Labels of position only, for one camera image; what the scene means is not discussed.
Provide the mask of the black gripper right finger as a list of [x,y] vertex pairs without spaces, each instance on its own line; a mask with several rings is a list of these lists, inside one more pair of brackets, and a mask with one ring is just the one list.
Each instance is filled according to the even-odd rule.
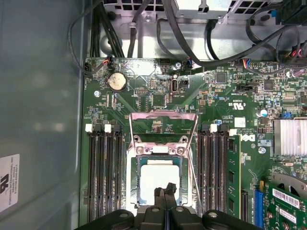
[[172,230],[259,230],[250,223],[242,221],[218,210],[209,210],[201,217],[194,209],[178,206],[175,201],[176,184],[168,183],[165,194],[170,201],[166,201],[169,213],[169,227]]

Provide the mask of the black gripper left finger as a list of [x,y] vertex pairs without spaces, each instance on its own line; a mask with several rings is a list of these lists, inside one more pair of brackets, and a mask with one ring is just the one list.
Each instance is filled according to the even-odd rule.
[[163,230],[165,228],[165,194],[154,190],[154,205],[138,208],[137,215],[125,209],[106,214],[83,226],[82,230]]

